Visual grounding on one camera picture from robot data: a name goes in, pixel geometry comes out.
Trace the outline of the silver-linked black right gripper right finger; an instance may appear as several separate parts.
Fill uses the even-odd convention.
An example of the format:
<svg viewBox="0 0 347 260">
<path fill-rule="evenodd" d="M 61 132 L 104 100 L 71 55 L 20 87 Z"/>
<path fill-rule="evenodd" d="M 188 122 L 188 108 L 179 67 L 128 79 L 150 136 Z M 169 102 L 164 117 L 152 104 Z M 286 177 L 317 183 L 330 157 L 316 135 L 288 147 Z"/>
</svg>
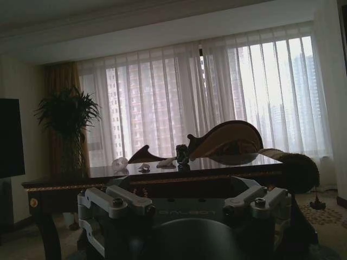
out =
<svg viewBox="0 0 347 260">
<path fill-rule="evenodd" d="M 287 189 L 275 187 L 269 190 L 255 180 L 232 177 L 236 196 L 224 200 L 223 213 L 239 217 L 249 211 L 256 219 L 274 217 L 278 225 L 290 225 L 292 198 Z"/>
</svg>

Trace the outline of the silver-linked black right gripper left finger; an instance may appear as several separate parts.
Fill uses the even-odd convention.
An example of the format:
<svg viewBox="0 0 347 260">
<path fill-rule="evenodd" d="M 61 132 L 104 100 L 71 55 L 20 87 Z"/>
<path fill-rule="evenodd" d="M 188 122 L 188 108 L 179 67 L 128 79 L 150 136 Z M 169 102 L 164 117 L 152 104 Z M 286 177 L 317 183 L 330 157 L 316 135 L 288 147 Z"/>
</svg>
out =
<svg viewBox="0 0 347 260">
<path fill-rule="evenodd" d="M 121 177 L 110 180 L 105 191 L 92 187 L 80 193 L 78 195 L 79 218 L 91 218 L 94 206 L 106 212 L 109 218 L 121 218 L 129 212 L 137 216 L 153 216 L 156 213 L 156 207 L 152 200 L 129 192 L 125 189 L 127 184 L 129 184 L 128 178 Z"/>
</svg>

